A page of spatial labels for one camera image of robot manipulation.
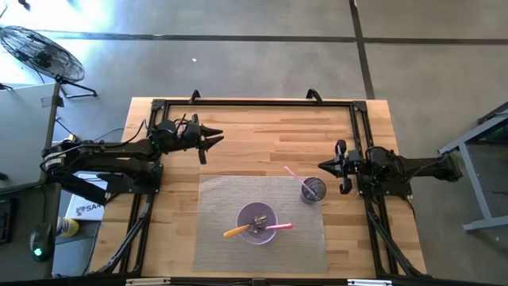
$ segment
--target gray floor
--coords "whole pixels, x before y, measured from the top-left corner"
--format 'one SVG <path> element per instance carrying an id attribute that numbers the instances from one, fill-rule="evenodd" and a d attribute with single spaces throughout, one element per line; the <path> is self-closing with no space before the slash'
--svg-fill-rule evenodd
<path id="1" fill-rule="evenodd" d="M 14 2 L 0 25 L 101 33 L 354 36 L 345 0 L 31 3 L 27 12 Z M 366 37 L 507 36 L 508 2 L 501 0 L 357 0 L 357 5 Z M 313 87 L 325 99 L 365 98 L 356 44 L 57 42 L 83 62 L 87 76 L 82 84 L 99 93 L 97 99 L 66 100 L 59 114 L 85 138 L 122 127 L 133 96 L 189 96 L 199 89 L 207 97 L 302 97 Z M 435 156 L 438 148 L 508 99 L 506 45 L 367 44 L 366 51 L 375 97 L 389 101 L 404 156 Z M 0 65 L 2 83 L 40 82 L 9 54 L 0 53 Z M 57 137 L 64 135 L 56 132 Z M 428 272 L 506 284 L 508 227 L 462 231 L 462 223 L 481 216 L 467 178 L 455 184 L 416 178 L 412 185 Z M 505 205 L 501 202 L 498 210 L 504 211 Z M 93 233 L 94 227 L 88 228 Z M 90 239 L 59 245 L 55 272 L 80 274 L 84 264 L 68 258 L 86 259 L 89 248 Z"/>

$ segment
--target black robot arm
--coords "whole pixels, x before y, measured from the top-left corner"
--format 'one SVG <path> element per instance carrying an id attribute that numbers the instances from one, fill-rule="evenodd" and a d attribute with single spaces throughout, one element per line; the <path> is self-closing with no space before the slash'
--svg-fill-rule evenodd
<path id="1" fill-rule="evenodd" d="M 159 191 L 163 165 L 160 156 L 179 150 L 198 149 L 201 164 L 206 164 L 205 151 L 222 140 L 222 130 L 199 125 L 198 115 L 190 121 L 162 121 L 150 134 L 131 142 L 63 141 L 43 151 L 41 169 L 48 181 L 57 182 L 76 195 L 94 203 L 106 204 L 109 194 L 155 194 Z M 108 182 L 106 192 L 73 174 L 77 171 L 104 172 L 98 177 Z"/>
<path id="2" fill-rule="evenodd" d="M 352 190 L 348 175 L 361 176 L 363 187 L 377 188 L 406 185 L 415 176 L 433 176 L 439 180 L 455 182 L 462 173 L 455 160 L 448 154 L 437 158 L 407 159 L 396 155 L 393 150 L 375 146 L 365 151 L 365 158 L 357 150 L 346 152 L 346 142 L 337 141 L 336 157 L 320 163 L 319 168 L 329 172 L 336 178 L 342 178 L 341 194 Z"/>

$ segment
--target cable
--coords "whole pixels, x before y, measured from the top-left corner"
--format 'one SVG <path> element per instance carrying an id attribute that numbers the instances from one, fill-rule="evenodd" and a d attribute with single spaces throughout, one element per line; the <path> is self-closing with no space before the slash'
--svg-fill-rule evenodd
<path id="1" fill-rule="evenodd" d="M 177 126 L 176 126 L 176 128 L 175 128 L 175 133 L 178 133 L 178 129 L 180 128 L 180 126 L 182 125 L 182 123 L 184 123 L 184 122 L 185 122 L 185 124 L 186 124 L 186 125 L 188 125 L 188 124 L 189 124 L 189 121 L 185 119 L 185 115 L 187 115 L 187 114 L 183 114 L 182 118 L 181 118 L 181 119 L 179 119 L 178 125 L 177 125 Z"/>
<path id="2" fill-rule="evenodd" d="M 130 143 L 132 140 L 134 140 L 134 138 L 137 137 L 137 135 L 140 133 L 141 131 L 141 128 L 143 128 L 143 125 L 146 126 L 146 120 L 143 119 L 143 122 L 141 123 L 140 125 L 140 128 L 137 129 L 137 132 L 136 134 L 134 134 L 134 136 L 130 139 L 128 139 L 127 141 L 123 142 L 123 143 L 120 143 L 120 144 L 116 144 L 116 145 L 108 145 L 108 146 L 104 146 L 106 148 L 117 148 L 117 147 L 122 147 L 123 145 L 127 145 L 128 143 Z"/>
<path id="3" fill-rule="evenodd" d="M 410 202 L 410 201 L 409 201 L 409 200 L 408 200 L 405 196 L 403 196 L 403 195 L 399 195 L 398 197 L 399 197 L 399 198 L 401 198 L 401 199 L 403 199 L 403 200 L 405 200 L 405 201 L 406 201 L 406 203 L 407 203 L 408 205 L 410 205 L 410 208 L 411 208 L 411 210 L 413 211 L 413 218 L 416 218 L 416 214 L 415 214 L 415 212 L 414 212 L 414 207 L 413 207 L 413 204 L 412 204 L 412 203 L 411 203 L 411 202 Z"/>
<path id="4" fill-rule="evenodd" d="M 371 151 L 372 149 L 382 149 L 382 150 L 385 150 L 385 151 L 387 151 L 387 152 L 390 152 L 390 151 L 388 151 L 388 150 L 387 150 L 386 148 L 384 148 L 384 147 L 381 147 L 381 146 L 372 146 L 372 147 L 367 148 L 367 150 L 365 150 L 365 158 L 366 158 L 366 159 L 368 158 L 367 153 L 368 153 L 369 151 Z"/>
<path id="5" fill-rule="evenodd" d="M 0 18 L 3 16 L 3 14 L 7 11 L 7 8 L 9 8 L 9 5 L 6 4 L 6 7 L 3 9 L 3 11 L 0 13 Z"/>
<path id="6" fill-rule="evenodd" d="M 67 128 L 67 127 L 65 127 L 65 125 L 64 125 L 62 122 L 60 122 L 60 120 L 59 120 L 59 119 L 56 119 L 55 121 L 56 121 L 58 124 L 60 124 L 60 125 L 61 125 L 61 126 L 62 126 L 62 127 L 63 127 L 66 131 L 67 131 L 67 132 L 69 132 L 69 134 L 74 135 L 74 133 L 72 133 L 72 132 L 71 132 L 71 131 Z"/>
<path id="7" fill-rule="evenodd" d="M 175 123 L 175 124 L 176 124 L 176 122 L 177 122 L 177 121 L 181 121 L 181 122 L 185 122 L 185 123 L 188 123 L 188 122 L 189 122 L 188 120 L 186 120 L 186 119 L 184 119 L 184 118 L 178 118 L 178 119 L 173 120 L 173 123 Z"/>
<path id="8" fill-rule="evenodd" d="M 37 72 L 37 74 L 39 75 L 40 80 L 42 80 L 42 83 L 46 83 L 46 82 L 44 81 L 44 79 L 42 78 L 42 75 L 40 75 L 39 70 L 37 70 L 37 69 L 35 68 L 35 65 L 33 65 L 33 63 L 32 63 L 31 61 L 29 61 L 29 63 L 32 65 L 32 68 L 33 68 L 33 69 Z"/>
<path id="9" fill-rule="evenodd" d="M 85 269 L 83 270 L 83 273 L 81 274 L 81 276 L 83 276 L 87 273 L 88 267 L 90 266 L 90 262 L 92 261 L 92 256 L 94 255 L 94 249 L 95 249 L 95 242 L 97 242 L 98 228 L 100 226 L 101 226 L 101 223 L 99 222 L 99 224 L 97 225 L 97 229 L 95 229 L 94 240 L 92 241 L 92 247 L 90 250 L 90 256 L 88 257 L 87 265 L 85 266 Z"/>
<path id="10" fill-rule="evenodd" d="M 99 140 L 99 139 L 103 138 L 104 136 L 110 135 L 110 134 L 111 134 L 111 133 L 113 133 L 113 132 L 116 132 L 116 131 L 119 131 L 119 130 L 124 130 L 124 129 L 125 129 L 125 128 L 123 128 L 123 127 L 122 127 L 122 128 L 116 128 L 116 129 L 113 129 L 113 130 L 111 130 L 110 132 L 108 132 L 108 133 L 106 133 L 106 134 L 104 134 L 104 135 L 102 135 L 102 136 L 99 136 L 99 137 L 95 138 L 95 139 L 94 139 L 94 141 L 97 141 L 97 140 Z"/>
<path id="11" fill-rule="evenodd" d="M 42 187 L 38 187 L 38 188 L 39 188 L 40 193 L 44 197 L 44 205 L 42 207 L 42 222 L 44 222 L 46 220 L 46 194 L 44 193 L 44 191 L 42 191 Z"/>
<path id="12" fill-rule="evenodd" d="M 448 157 L 449 153 L 446 153 L 446 155 L 444 155 L 440 160 L 436 160 L 435 162 L 433 163 L 430 163 L 430 164 L 427 164 L 425 166 L 421 166 L 418 170 L 416 170 L 413 175 L 411 175 L 407 180 L 404 180 L 404 184 L 407 184 L 411 179 L 413 179 L 414 176 L 416 176 L 416 174 L 418 174 L 421 170 L 423 170 L 424 168 L 428 168 L 432 165 L 435 165 L 435 164 L 439 164 L 441 162 L 443 162 L 447 157 Z"/>

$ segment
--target gray mesh placemat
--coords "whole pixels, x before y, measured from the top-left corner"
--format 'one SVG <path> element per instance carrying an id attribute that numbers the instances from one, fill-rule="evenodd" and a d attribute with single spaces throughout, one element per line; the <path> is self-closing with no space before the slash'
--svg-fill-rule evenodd
<path id="1" fill-rule="evenodd" d="M 326 273 L 321 204 L 304 204 L 300 184 L 292 177 L 201 176 L 196 272 Z M 251 245 L 240 236 L 224 238 L 236 226 L 240 209 L 262 202 L 275 210 L 279 230 L 266 245 Z"/>

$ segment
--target pink utensil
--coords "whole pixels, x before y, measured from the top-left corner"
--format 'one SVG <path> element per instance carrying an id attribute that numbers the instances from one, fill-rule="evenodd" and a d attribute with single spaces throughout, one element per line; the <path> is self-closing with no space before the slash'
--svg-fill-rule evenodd
<path id="1" fill-rule="evenodd" d="M 267 226 L 265 230 L 289 230 L 293 228 L 292 223 L 284 223 L 282 225 Z"/>
<path id="2" fill-rule="evenodd" d="M 316 196 L 316 192 L 311 189 L 309 186 L 307 186 L 302 179 L 300 179 L 299 176 L 296 176 L 295 173 L 293 173 L 293 171 L 291 171 L 287 166 L 284 166 L 284 168 L 296 179 L 298 180 L 298 182 L 300 182 L 302 184 L 303 187 L 305 187 L 307 189 L 307 191 L 309 191 L 313 196 Z"/>

